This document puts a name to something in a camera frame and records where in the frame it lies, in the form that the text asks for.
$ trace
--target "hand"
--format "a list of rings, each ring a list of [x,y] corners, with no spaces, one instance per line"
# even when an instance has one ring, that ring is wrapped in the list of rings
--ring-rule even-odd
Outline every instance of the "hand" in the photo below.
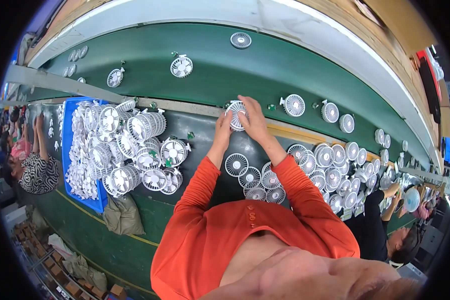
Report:
[[[213,146],[216,149],[220,149],[223,153],[228,149],[230,143],[230,135],[233,130],[230,128],[230,122],[232,121],[232,114],[225,115],[222,112],[215,123],[215,137],[213,139]]]
[[[36,117],[36,128],[42,130],[44,125],[44,113],[41,112],[38,117]]]
[[[262,107],[257,100],[251,97],[238,95],[238,99],[243,102],[248,111],[248,118],[238,113],[238,119],[242,123],[245,132],[260,145],[262,145],[271,137],[267,129],[267,121],[262,113]]]

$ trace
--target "orange long-sleeve top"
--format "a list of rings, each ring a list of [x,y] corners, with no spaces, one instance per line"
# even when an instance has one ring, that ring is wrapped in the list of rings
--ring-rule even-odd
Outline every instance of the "orange long-sleeve top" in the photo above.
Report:
[[[348,227],[287,156],[272,171],[293,211],[260,200],[226,202],[207,209],[220,171],[205,157],[174,208],[151,263],[151,287],[162,299],[197,299],[216,289],[233,255],[256,231],[329,258],[358,257]]]

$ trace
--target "black and white patterned shirt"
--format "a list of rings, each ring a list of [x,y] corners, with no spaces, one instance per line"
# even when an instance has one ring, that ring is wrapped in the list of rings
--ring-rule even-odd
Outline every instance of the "black and white patterned shirt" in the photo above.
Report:
[[[51,156],[48,161],[40,157],[40,153],[32,152],[22,162],[25,168],[19,185],[30,194],[42,195],[58,188],[59,162]]]

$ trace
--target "person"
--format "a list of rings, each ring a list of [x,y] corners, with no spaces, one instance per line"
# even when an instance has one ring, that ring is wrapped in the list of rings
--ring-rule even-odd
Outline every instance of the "person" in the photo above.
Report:
[[[381,261],[360,259],[352,232],[324,202],[291,155],[268,133],[260,104],[238,96],[238,118],[271,160],[293,211],[260,200],[207,209],[224,153],[231,113],[222,114],[207,155],[174,208],[151,263],[161,299],[412,299],[416,282]]]
[[[59,162],[48,155],[43,134],[44,115],[33,121],[33,148],[22,162],[18,157],[8,156],[4,165],[4,179],[11,187],[15,182],[30,194],[41,195],[59,186]]]
[[[400,228],[390,237],[387,235],[388,222],[402,198],[399,187],[398,183],[393,183],[386,190],[374,191],[366,197],[365,213],[345,221],[358,242],[360,258],[407,264],[415,256],[419,244],[417,230]],[[391,204],[380,216],[379,204],[388,197],[392,197]]]

